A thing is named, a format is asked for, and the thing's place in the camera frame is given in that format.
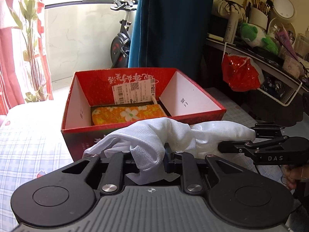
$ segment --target window frame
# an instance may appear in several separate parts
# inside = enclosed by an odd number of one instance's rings
[[[54,4],[45,5],[45,9],[51,9],[51,8],[67,6],[67,5],[92,4],[92,3],[113,4],[114,0],[82,0],[82,1],[73,1],[73,2],[54,3]]]

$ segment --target cardboard box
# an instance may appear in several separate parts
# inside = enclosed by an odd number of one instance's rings
[[[221,120],[226,109],[175,68],[121,68],[80,71],[74,74],[65,105],[61,132],[74,161],[104,135],[126,123],[91,125],[91,107],[114,105],[113,86],[141,80],[155,81],[155,98],[168,116],[189,125]]]

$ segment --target white tiled wall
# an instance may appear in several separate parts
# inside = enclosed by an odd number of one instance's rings
[[[111,4],[79,4],[45,10],[46,52],[52,81],[75,71],[110,68],[110,45],[125,11]]]

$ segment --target pink curtain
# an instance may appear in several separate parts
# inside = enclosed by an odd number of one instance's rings
[[[9,8],[13,8],[14,0],[5,1]],[[36,0],[36,9],[38,19],[33,23],[33,27],[36,28],[35,32],[39,34],[36,44],[38,51],[35,55],[36,69],[39,74],[39,86],[43,88],[45,98],[52,100],[51,75],[45,52],[44,4],[42,0]],[[20,8],[15,7],[14,10],[20,17]],[[0,115],[7,114],[10,108],[18,104],[24,104],[25,92],[29,91],[35,95],[33,82],[31,82],[32,73],[29,72],[29,62],[23,58],[24,49],[16,50],[17,45],[15,43],[21,43],[20,46],[23,46],[25,40],[21,34],[16,34],[16,31],[19,32],[20,29],[12,29],[12,27],[0,29]]]

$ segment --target purple package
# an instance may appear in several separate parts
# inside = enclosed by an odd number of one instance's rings
[[[289,40],[289,35],[286,29],[283,27],[283,30],[276,32],[276,36],[279,42],[285,47],[286,54],[290,56],[291,58],[294,58],[296,61],[298,61],[297,55],[291,45],[291,42]]]

